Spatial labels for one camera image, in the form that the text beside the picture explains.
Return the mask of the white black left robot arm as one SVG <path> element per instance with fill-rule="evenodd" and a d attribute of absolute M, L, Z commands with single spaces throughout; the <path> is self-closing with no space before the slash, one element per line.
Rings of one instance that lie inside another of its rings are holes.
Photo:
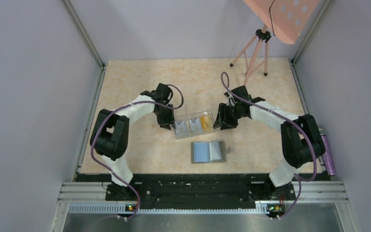
<path fill-rule="evenodd" d="M 90 137 L 92 159 L 105 167 L 117 187 L 117 194 L 124 200 L 134 197 L 136 188 L 130 182 L 133 173 L 128 167 L 124 153 L 128 147 L 129 127 L 148 114 L 155 114 L 157 124 L 166 130 L 174 126 L 174 110 L 170 101 L 173 98 L 172 84 L 158 84 L 152 91 L 143 91 L 137 98 L 115 109 L 102 109 L 98 113 Z"/>

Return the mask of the grey card holder wallet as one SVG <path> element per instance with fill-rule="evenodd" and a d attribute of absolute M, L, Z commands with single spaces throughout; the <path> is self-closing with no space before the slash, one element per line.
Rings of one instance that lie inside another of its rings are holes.
<path fill-rule="evenodd" d="M 211 142 L 193 142 L 190 148 L 192 164 L 226 162 L 227 154 L 231 152 L 230 146 L 224 141 L 219 140 Z"/>

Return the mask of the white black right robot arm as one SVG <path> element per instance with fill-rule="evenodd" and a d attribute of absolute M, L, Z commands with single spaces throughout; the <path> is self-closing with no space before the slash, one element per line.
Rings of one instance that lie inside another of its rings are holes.
<path fill-rule="evenodd" d="M 290 183 L 306 163 L 316 163 L 325 151 L 325 144 L 315 118 L 287 113 L 273 107 L 261 97 L 252 98 L 246 86 L 224 94 L 228 101 L 220 103 L 213 128 L 234 129 L 238 120 L 248 117 L 265 123 L 281 135 L 283 159 L 268 175 L 264 193 L 270 199 L 283 194 L 283 186 Z"/>

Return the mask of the yellow credit card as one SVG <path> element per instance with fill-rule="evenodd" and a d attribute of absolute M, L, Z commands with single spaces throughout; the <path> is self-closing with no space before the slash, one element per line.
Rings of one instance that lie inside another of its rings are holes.
<path fill-rule="evenodd" d="M 201 128 L 204 133 L 213 131 L 213 123 L 211 115 L 204 115 L 200 117 Z"/>

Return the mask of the clear plastic card box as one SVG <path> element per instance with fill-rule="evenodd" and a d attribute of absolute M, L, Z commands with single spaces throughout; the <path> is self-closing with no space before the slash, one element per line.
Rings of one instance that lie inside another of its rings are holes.
<path fill-rule="evenodd" d="M 174 117 L 175 139 L 185 139 L 205 135 L 214 132 L 214 118 L 211 110 L 175 116 Z"/>

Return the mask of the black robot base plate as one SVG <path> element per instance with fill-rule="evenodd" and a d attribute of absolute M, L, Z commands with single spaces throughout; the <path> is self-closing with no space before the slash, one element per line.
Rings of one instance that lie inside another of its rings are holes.
<path fill-rule="evenodd" d="M 291 183 L 274 187 L 267 174 L 135 174 L 130 187 L 109 174 L 78 174 L 77 182 L 102 182 L 107 201 L 140 200 L 140 209 L 254 209 L 259 201 L 294 200 Z"/>

